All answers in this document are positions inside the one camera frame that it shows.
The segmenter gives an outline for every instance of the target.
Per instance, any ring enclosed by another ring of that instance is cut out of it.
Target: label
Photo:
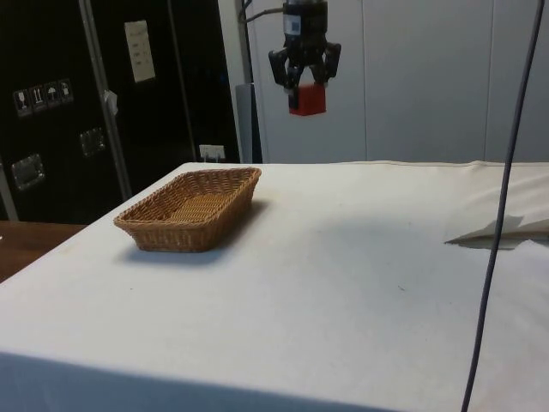
[[[31,96],[31,102],[33,103],[34,112],[40,112],[47,109],[46,97],[44,86],[34,86],[28,89],[28,93]]]
[[[154,73],[151,45],[148,42],[147,22],[144,20],[126,22],[124,29],[134,81],[138,83],[154,79],[156,74]]]
[[[14,92],[14,102],[17,115],[20,118],[33,114],[30,99],[27,90],[17,90]]]
[[[300,15],[284,15],[284,33],[291,36],[299,36],[301,34]]]
[[[47,83],[45,85],[45,97],[48,101],[48,107],[56,107],[61,104],[61,94],[59,93],[57,82]]]

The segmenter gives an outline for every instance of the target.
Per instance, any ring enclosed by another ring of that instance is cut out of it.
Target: cabinet door
[[[364,0],[368,160],[483,159],[492,0]]]
[[[537,0],[495,0],[486,159],[507,153],[518,89],[534,26]],[[540,36],[516,142],[516,161],[549,161],[549,15]]]
[[[0,155],[17,214],[23,221],[89,223],[118,205],[121,195],[108,139],[87,155],[81,145],[80,134],[100,133],[105,125],[78,2],[4,0],[0,9],[6,62]],[[48,100],[51,88],[63,100]],[[35,106],[34,97],[43,104]],[[42,178],[28,170],[14,174],[12,165],[36,155]],[[17,176],[29,185],[17,184]]]
[[[118,95],[117,126],[131,190],[137,193],[194,160],[168,8],[156,0],[91,4],[108,86]],[[142,34],[128,38],[129,31]],[[139,72],[145,63],[148,68]]]

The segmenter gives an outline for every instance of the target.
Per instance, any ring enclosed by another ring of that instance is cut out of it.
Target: black cable
[[[252,17],[248,17],[246,19],[246,9],[250,6],[252,0],[246,0],[246,3],[244,3],[244,6],[240,10],[240,13],[238,13],[238,21],[241,24],[248,24],[250,21],[254,21],[255,19],[258,19],[259,17],[263,15],[273,15],[275,13],[282,13],[284,9],[282,7],[276,8],[276,9],[266,9],[262,11],[261,13],[257,13],[256,15],[253,15]]]
[[[463,396],[462,412],[468,411],[469,402],[471,401],[471,394],[473,393],[474,377],[477,373],[477,366],[479,365],[480,346],[482,344],[482,334],[484,332],[486,308],[488,307],[488,296],[490,295],[490,286],[492,285],[494,267],[496,266],[496,257],[498,256],[499,241],[501,240],[501,233],[504,227],[505,204],[507,203],[507,191],[509,189],[511,166],[515,156],[516,139],[518,137],[518,131],[521,125],[522,108],[524,106],[524,98],[526,96],[526,87],[528,85],[528,78],[530,77],[530,70],[532,69],[532,62],[534,61],[535,47],[538,41],[538,35],[540,33],[541,17],[543,16],[544,6],[545,0],[539,0],[534,19],[534,28],[532,30],[532,36],[528,47],[526,66],[524,67],[524,71],[522,73],[521,86],[519,89],[518,100],[516,102],[515,118],[513,120],[509,147],[507,148],[504,177],[501,184],[501,193],[499,195],[496,232],[494,234],[492,249],[490,250],[490,260],[488,261],[488,268],[486,269],[486,279],[484,282],[484,289],[482,290],[482,298],[480,299],[479,322],[477,323],[477,333],[474,338],[473,358],[471,360],[467,388],[465,390],[465,395]]]

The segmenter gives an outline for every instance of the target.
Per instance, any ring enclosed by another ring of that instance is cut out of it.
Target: sticker
[[[284,33],[291,36],[299,36],[301,34],[300,15],[284,15]]]
[[[17,90],[14,92],[14,102],[17,116],[20,118],[33,114],[33,108],[31,107],[31,101],[28,98],[27,90]]]
[[[154,73],[151,45],[148,42],[147,22],[144,20],[126,22],[124,29],[134,81],[138,83],[154,79],[156,74]]]
[[[31,103],[33,104],[34,112],[41,112],[48,108],[46,104],[44,86],[34,86],[33,88],[28,89],[28,93],[31,96]]]
[[[51,82],[45,85],[45,97],[47,99],[48,107],[52,108],[61,104],[61,94],[59,91],[60,87],[57,82]]]
[[[58,82],[59,95],[61,96],[62,103],[71,103],[74,101],[75,96],[72,94],[72,86],[69,79],[63,79]]]

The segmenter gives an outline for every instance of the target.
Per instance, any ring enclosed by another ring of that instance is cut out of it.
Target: table
[[[0,221],[0,282],[45,255],[84,225]]]
[[[0,284],[0,410],[459,410],[488,251],[445,224],[501,167],[264,165],[247,221],[202,254],[112,225],[204,167]],[[546,410],[547,268],[533,242],[500,252],[470,410]]]

